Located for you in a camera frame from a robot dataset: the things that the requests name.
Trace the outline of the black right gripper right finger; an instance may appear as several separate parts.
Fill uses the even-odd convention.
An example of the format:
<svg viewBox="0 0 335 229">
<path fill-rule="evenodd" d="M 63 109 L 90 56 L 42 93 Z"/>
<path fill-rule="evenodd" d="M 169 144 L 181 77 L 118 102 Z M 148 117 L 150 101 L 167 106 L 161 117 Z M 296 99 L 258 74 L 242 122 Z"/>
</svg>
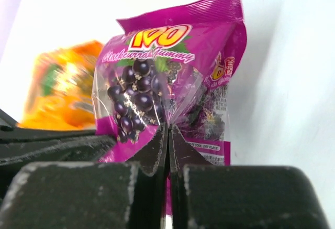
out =
<svg viewBox="0 0 335 229">
<path fill-rule="evenodd" d="M 169 130 L 174 228 L 328 228 L 308 177 L 288 166 L 215 166 Z"/>
</svg>

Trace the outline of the orange candy bag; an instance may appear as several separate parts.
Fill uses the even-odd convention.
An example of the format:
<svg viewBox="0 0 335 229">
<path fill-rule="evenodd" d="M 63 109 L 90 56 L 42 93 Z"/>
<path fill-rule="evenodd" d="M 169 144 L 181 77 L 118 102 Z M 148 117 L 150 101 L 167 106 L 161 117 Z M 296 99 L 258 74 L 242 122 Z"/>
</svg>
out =
<svg viewBox="0 0 335 229">
<path fill-rule="evenodd" d="M 101 42 L 92 40 L 39 54 L 23 118 L 16 126 L 57 131 L 95 129 L 91 95 L 102 48 Z"/>
</svg>

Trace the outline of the purple candy bag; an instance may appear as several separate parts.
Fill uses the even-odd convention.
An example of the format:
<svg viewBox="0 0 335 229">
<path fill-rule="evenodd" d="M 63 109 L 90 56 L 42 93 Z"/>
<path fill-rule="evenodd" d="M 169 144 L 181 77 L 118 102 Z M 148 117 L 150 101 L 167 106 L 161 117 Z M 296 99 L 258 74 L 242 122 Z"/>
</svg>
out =
<svg viewBox="0 0 335 229">
<path fill-rule="evenodd" d="M 124 162 L 163 125 L 213 165 L 231 163 L 228 86 L 247 45 L 241 0 L 200 0 L 121 19 L 102 49 L 92 101 L 96 132 L 115 145 L 102 162 Z"/>
</svg>

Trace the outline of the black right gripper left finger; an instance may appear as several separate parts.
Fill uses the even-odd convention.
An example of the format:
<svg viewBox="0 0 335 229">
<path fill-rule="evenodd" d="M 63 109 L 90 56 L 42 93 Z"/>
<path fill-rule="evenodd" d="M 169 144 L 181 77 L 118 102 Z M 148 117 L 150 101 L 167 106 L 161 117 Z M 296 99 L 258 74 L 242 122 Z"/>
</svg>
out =
<svg viewBox="0 0 335 229">
<path fill-rule="evenodd" d="M 31 162 L 14 176 L 1 228 L 164 228 L 166 126 L 129 161 Z"/>
</svg>

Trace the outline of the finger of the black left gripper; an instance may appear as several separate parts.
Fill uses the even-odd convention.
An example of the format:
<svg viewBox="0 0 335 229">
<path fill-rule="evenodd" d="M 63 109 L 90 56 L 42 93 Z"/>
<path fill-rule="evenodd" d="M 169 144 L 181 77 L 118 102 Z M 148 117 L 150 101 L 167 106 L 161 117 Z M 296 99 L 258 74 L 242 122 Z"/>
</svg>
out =
<svg viewBox="0 0 335 229">
<path fill-rule="evenodd" d="M 12 177 L 34 161 L 97 161 L 114 145 L 94 130 L 60 132 L 26 129 L 1 111 L 1 176 Z"/>
</svg>

